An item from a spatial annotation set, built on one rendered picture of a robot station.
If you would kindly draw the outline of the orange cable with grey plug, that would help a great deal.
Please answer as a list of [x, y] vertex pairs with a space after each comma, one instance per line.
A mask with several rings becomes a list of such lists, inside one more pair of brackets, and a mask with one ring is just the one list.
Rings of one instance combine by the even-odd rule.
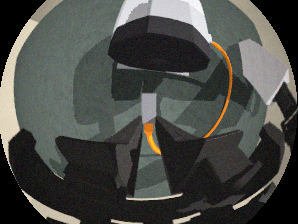
[[[224, 109], [223, 109], [218, 121], [214, 125], [214, 127], [203, 138], [208, 137], [214, 131], [214, 129], [217, 127], [220, 120], [222, 119], [222, 117], [225, 113], [225, 110], [227, 108], [230, 94], [231, 94], [231, 89], [232, 89], [232, 68], [231, 68], [229, 58], [228, 58], [227, 54], [225, 53], [225, 51], [217, 43], [212, 41], [211, 45], [215, 46], [224, 55], [224, 57], [227, 61], [227, 64], [228, 64], [228, 68], [229, 68], [230, 82], [229, 82], [228, 96], [227, 96], [227, 100], [226, 100]], [[155, 152], [157, 152], [158, 154], [161, 155], [160, 149], [158, 149], [156, 147], [156, 145], [153, 141], [153, 138], [152, 138], [153, 124], [155, 124], [155, 123], [156, 123], [156, 93], [142, 93], [142, 124], [144, 124], [144, 132], [147, 134], [147, 139], [148, 139], [148, 142], [149, 142], [151, 148]]]

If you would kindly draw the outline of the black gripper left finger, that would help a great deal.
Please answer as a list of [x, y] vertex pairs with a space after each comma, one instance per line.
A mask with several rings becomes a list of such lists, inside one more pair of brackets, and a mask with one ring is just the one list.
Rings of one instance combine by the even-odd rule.
[[55, 142], [68, 163], [110, 172], [126, 197], [134, 198], [142, 136], [142, 116], [138, 116], [103, 142], [66, 136], [56, 137]]

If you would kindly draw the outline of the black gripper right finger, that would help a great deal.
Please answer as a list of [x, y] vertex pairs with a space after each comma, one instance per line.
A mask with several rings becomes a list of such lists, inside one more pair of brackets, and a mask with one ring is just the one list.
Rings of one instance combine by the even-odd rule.
[[199, 139], [160, 116], [155, 130], [171, 196], [182, 194], [205, 157], [238, 146], [243, 137], [242, 130], [234, 130]]

